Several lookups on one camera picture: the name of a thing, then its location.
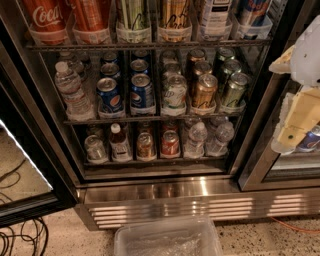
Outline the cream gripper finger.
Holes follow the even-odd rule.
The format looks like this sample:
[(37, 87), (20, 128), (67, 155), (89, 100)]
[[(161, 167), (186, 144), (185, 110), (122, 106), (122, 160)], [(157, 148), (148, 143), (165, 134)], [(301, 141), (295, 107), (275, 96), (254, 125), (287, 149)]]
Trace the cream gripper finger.
[(287, 147), (282, 143), (278, 142), (275, 138), (273, 138), (271, 141), (271, 149), (274, 152), (279, 153), (281, 155), (289, 155), (295, 151), (295, 148)]
[(271, 63), (269, 71), (276, 74), (290, 74), (290, 60), (295, 46), (289, 47), (279, 58)]

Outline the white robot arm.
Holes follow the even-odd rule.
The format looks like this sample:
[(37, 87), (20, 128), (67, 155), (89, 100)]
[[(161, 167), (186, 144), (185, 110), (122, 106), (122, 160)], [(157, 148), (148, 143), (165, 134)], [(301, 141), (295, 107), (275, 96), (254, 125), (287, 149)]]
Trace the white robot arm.
[(276, 74), (289, 74), (302, 86), (282, 101), (271, 149), (290, 154), (306, 134), (320, 122), (320, 15), (270, 66)]

